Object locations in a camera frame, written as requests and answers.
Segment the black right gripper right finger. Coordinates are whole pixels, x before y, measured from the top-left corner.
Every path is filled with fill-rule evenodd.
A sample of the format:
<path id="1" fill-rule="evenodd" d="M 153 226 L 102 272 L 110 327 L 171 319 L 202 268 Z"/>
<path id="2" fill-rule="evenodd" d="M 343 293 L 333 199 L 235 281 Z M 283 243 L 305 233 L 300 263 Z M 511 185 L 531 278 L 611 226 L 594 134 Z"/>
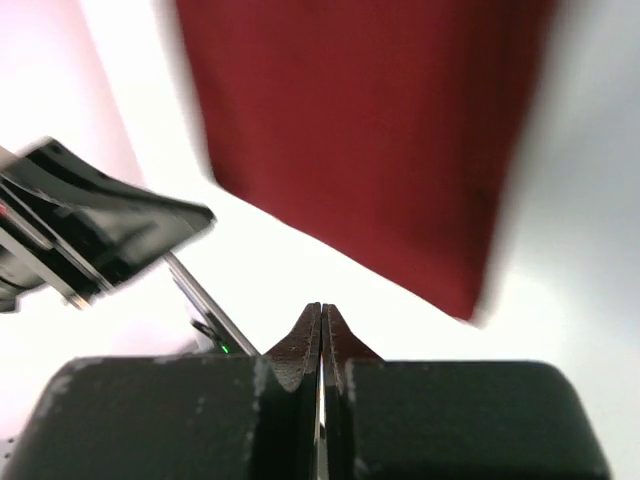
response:
<path id="1" fill-rule="evenodd" d="M 537 361 L 386 361 L 321 313 L 332 479 L 607 479 L 572 384 Z"/>

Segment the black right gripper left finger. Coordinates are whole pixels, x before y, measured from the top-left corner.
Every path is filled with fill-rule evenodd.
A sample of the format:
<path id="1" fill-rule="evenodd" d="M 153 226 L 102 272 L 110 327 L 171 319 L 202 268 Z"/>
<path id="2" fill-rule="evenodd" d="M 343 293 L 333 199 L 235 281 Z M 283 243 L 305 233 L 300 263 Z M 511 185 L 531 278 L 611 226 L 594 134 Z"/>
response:
<path id="1" fill-rule="evenodd" d="M 50 380 L 13 479 L 311 479 L 320 307 L 261 356 L 88 357 Z"/>

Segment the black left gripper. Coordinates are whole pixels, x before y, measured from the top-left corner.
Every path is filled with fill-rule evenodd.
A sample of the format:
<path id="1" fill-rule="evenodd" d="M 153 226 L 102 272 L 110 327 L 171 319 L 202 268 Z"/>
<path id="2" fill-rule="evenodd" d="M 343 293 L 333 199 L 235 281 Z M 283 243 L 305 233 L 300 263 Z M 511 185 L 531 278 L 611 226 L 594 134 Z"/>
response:
<path id="1" fill-rule="evenodd" d="M 43 285 L 84 308 L 214 222 L 208 207 L 112 178 L 55 139 L 2 150 L 1 310 Z"/>

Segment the dark red t shirt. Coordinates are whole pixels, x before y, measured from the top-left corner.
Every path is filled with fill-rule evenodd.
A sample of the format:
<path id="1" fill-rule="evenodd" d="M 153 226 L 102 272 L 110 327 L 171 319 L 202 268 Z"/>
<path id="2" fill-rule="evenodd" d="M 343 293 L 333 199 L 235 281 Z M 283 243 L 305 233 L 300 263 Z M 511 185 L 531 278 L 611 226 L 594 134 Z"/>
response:
<path id="1" fill-rule="evenodd" d="M 470 319 L 556 3 L 176 9 L 218 183 Z"/>

